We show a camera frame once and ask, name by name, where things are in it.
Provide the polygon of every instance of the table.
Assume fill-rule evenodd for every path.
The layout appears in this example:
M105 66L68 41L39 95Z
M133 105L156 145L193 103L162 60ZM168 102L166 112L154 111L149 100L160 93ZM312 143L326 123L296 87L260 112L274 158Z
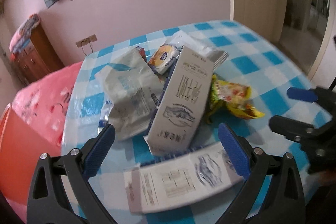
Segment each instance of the table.
M286 91L289 87L308 89L311 87L310 82L271 43L237 22L214 20L160 30L87 56L78 73L70 100L64 127L62 154L68 153L75 147L81 148L89 138L97 136L100 111L107 97L95 79L95 73L127 51L129 46L143 47L149 58L164 43L166 37L178 30L183 30L199 39L208 39L225 49L230 56L217 68L216 73L225 80L250 85L253 90L251 96L253 104L266 114L263 118L245 121L225 110L219 112L214 115L211 126L201 125L192 145L218 141L218 125L221 122L227 122L239 136L246 137L252 147L261 147L268 154L278 156L290 151L300 171L306 200L309 200L318 185L316 176L310 176L306 172L308 161L305 153L300 150L297 143L271 132L268 120L273 115L282 115L320 127L330 119L330 116L316 104L287 98ZM152 156L141 135L123 142L115 142L97 176L89 180L98 198L120 224L215 223L242 186L237 184L212 198L173 211L131 215L128 211L122 172L136 163L148 160L152 160ZM251 210L252 214L260 208L269 182L270 177L267 176ZM64 181L64 186L75 213L85 217L67 181Z

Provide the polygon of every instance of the yellow wrapper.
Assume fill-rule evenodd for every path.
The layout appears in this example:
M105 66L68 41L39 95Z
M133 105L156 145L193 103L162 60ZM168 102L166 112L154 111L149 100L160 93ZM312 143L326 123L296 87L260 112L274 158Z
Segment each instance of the yellow wrapper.
M250 96L251 87L218 80L217 76L213 75L209 93L209 110L205 114L206 122L211 123L210 116L224 106L238 118L255 119L265 116L265 113L246 102Z

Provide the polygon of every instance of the cardboard box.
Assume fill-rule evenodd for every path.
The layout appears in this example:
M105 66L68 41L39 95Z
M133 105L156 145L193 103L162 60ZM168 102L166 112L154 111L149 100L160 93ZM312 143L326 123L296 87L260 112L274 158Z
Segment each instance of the cardboard box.
M124 172L131 213L154 213L190 205L230 188L237 175L223 146L206 148Z
M170 72L145 140L153 155L187 149L203 116L214 63L184 46Z

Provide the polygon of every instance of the electrical outlet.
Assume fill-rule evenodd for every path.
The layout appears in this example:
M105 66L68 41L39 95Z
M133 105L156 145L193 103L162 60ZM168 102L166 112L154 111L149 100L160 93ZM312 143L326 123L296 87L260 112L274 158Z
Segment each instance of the electrical outlet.
M79 41L76 42L76 45L77 45L77 48L80 48L80 47L83 47L87 44L89 44L90 42L95 42L97 41L97 36L95 34L87 37L87 38L84 38L84 39L81 39Z

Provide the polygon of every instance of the floor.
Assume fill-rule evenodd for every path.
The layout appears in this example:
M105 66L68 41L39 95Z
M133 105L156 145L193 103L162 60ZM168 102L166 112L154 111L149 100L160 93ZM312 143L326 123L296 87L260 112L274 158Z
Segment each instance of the floor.
M308 75L321 44L322 39L313 31L302 32L284 25L280 41L275 46Z

